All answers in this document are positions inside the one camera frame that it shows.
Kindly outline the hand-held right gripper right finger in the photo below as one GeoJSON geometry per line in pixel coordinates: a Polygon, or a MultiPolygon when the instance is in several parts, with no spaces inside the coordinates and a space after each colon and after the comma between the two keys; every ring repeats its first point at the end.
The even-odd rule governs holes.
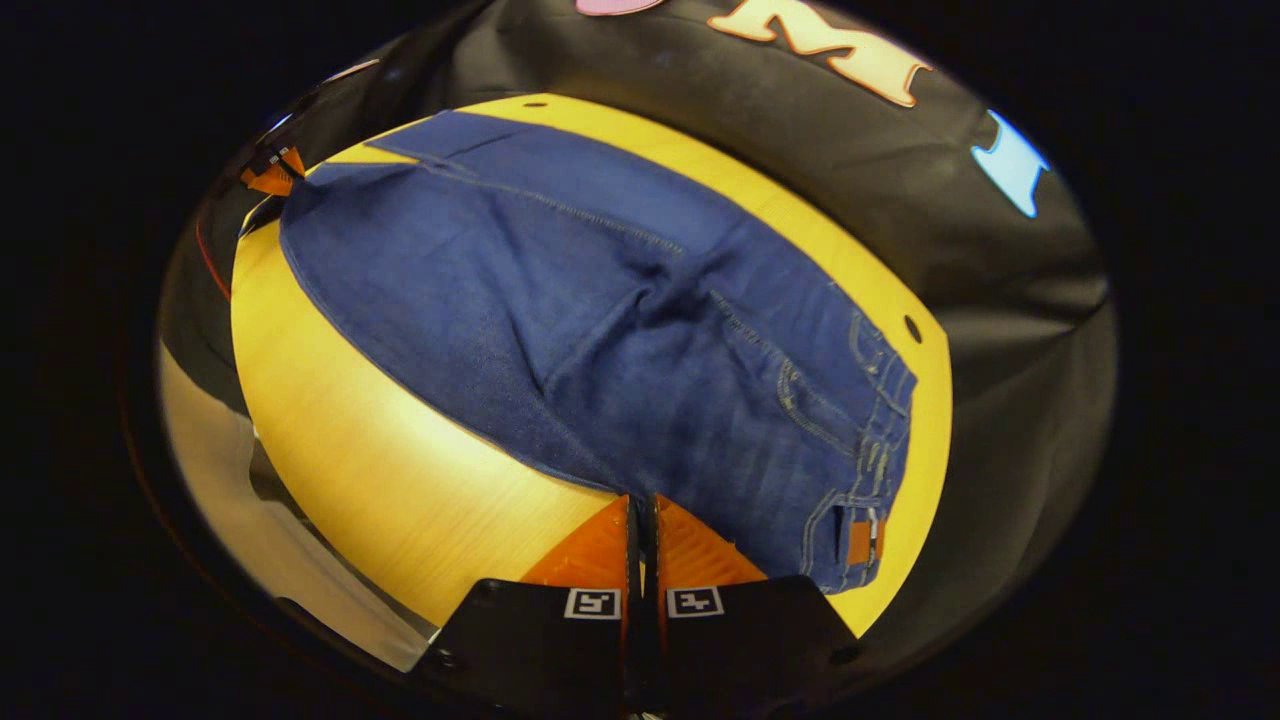
{"type": "Polygon", "coordinates": [[[864,647],[805,575],[764,577],[659,495],[643,514],[643,715],[809,717],[863,684],[864,647]]]}

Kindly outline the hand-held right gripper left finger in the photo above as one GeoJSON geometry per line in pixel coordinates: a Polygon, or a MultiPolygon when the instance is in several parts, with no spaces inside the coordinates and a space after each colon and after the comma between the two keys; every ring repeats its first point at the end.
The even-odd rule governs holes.
{"type": "Polygon", "coordinates": [[[411,679],[489,717],[622,717],[641,603],[636,524],[622,496],[520,579],[475,582],[411,679]]]}

